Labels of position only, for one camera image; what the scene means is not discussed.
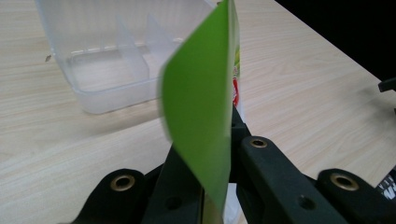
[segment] transparent plastic box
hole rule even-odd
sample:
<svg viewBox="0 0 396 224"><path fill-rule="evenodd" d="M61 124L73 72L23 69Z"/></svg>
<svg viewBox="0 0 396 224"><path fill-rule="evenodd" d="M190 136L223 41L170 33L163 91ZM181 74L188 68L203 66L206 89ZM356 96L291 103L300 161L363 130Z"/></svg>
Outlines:
<svg viewBox="0 0 396 224"><path fill-rule="evenodd" d="M52 55L90 113L159 96L161 66L213 9L205 0L35 0Z"/></svg>

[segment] light wood grain surface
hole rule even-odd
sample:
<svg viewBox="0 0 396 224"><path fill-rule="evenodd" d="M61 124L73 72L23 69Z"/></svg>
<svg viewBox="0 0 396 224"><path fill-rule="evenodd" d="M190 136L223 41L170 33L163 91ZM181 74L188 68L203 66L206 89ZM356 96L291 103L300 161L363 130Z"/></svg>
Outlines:
<svg viewBox="0 0 396 224"><path fill-rule="evenodd" d="M247 126L305 174L373 186L396 163L396 94L270 0L237 0ZM50 55L33 0L0 1L0 223L72 221L108 173L148 172L170 142L157 101L83 112Z"/></svg>

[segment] green paper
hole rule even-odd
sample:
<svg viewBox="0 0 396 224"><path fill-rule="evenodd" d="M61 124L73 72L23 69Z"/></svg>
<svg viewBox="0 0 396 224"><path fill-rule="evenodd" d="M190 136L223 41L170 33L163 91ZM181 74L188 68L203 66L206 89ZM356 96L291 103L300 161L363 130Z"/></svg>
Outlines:
<svg viewBox="0 0 396 224"><path fill-rule="evenodd" d="M163 68L163 114L180 157L222 214L231 170L233 1L225 0Z"/></svg>

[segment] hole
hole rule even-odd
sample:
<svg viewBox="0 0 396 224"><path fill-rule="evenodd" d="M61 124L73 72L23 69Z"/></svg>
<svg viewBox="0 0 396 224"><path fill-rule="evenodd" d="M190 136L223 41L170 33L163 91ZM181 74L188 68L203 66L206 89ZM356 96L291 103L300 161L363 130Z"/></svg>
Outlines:
<svg viewBox="0 0 396 224"><path fill-rule="evenodd" d="M297 198L297 204L305 210L314 210L316 208L314 201L304 195L300 195L300 197Z"/></svg>
<svg viewBox="0 0 396 224"><path fill-rule="evenodd" d="M114 178L110 187L115 191L125 191L134 185L134 177L132 175L119 175Z"/></svg>
<svg viewBox="0 0 396 224"><path fill-rule="evenodd" d="M123 177L116 181L116 185L118 188L124 188L125 186L128 186L130 182L131 180L129 178Z"/></svg>
<svg viewBox="0 0 396 224"><path fill-rule="evenodd" d="M336 178L337 182L340 183L341 185L345 185L348 187L352 186L352 182L350 182L350 180L343 178L343 177L337 177Z"/></svg>
<svg viewBox="0 0 396 224"><path fill-rule="evenodd" d="M332 174L330 180L340 189L354 191L359 189L358 183L347 175Z"/></svg>
<svg viewBox="0 0 396 224"><path fill-rule="evenodd" d="M165 202L165 207L169 210L176 210L181 206L181 198L170 197Z"/></svg>
<svg viewBox="0 0 396 224"><path fill-rule="evenodd" d="M253 139L250 141L250 144L254 147L267 147L267 143L261 139Z"/></svg>

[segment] black device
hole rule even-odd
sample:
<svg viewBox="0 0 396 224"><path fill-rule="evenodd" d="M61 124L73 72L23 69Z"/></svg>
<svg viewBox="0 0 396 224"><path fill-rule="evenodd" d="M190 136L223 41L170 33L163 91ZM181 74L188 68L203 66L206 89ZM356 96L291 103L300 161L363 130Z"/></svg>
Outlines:
<svg viewBox="0 0 396 224"><path fill-rule="evenodd" d="M233 109L230 182L248 223L396 223L396 203L344 170L309 178L269 139L251 136ZM205 192L172 148L146 175L107 175L72 224L202 223Z"/></svg>

